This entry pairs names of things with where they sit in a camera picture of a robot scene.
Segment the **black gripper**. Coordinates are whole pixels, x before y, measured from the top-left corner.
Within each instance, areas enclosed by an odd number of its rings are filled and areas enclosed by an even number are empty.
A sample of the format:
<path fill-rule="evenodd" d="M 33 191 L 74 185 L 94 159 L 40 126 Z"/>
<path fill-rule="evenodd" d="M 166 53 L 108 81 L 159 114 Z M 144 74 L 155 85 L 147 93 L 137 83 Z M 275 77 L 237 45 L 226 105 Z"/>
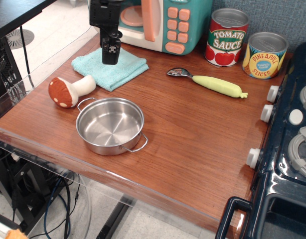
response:
<path fill-rule="evenodd" d="M 116 65 L 121 49 L 119 33 L 122 0 L 91 0 L 89 21 L 91 26 L 100 29 L 102 42 L 102 63 Z"/>

